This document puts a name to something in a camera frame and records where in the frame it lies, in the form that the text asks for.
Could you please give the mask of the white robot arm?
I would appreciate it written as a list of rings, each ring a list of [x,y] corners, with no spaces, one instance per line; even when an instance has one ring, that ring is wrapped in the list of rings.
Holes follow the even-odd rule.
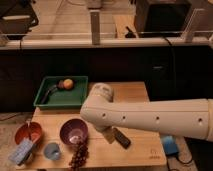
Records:
[[[80,116],[99,132],[117,126],[213,142],[213,99],[114,102],[113,96],[109,84],[94,84]]]

